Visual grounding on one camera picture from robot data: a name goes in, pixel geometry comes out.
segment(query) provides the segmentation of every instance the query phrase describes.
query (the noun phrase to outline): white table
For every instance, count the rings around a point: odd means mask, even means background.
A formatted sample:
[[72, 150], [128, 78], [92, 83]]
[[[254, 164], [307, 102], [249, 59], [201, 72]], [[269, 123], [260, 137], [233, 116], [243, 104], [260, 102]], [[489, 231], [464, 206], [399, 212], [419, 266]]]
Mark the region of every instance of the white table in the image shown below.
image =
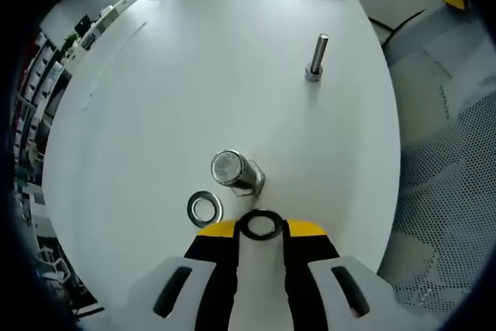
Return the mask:
[[[312, 84], [319, 33], [329, 45]], [[210, 175], [224, 149], [265, 172], [255, 207], [317, 222], [341, 255], [378, 269], [400, 140], [388, 68], [357, 0], [140, 0], [98, 39], [53, 121], [43, 191], [67, 257], [106, 308], [184, 255], [198, 232], [186, 215], [194, 192], [216, 193], [224, 219], [250, 207]], [[257, 245], [255, 257], [270, 242]], [[272, 269], [284, 279], [280, 262]]]

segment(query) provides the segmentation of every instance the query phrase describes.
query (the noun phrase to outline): metal cylinder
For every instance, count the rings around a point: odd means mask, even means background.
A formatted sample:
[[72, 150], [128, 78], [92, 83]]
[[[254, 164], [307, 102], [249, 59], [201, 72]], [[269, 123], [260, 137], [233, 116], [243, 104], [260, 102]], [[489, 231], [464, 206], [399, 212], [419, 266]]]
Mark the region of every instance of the metal cylinder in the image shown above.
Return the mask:
[[246, 158], [235, 150], [217, 153], [212, 160], [211, 172], [220, 185], [238, 189], [254, 189], [257, 173]]
[[317, 45], [315, 46], [315, 52], [313, 53], [312, 63], [310, 64], [310, 71], [313, 74], [319, 73], [320, 64], [322, 62], [322, 58], [324, 57], [328, 40], [329, 36], [327, 34], [320, 34], [317, 39]]

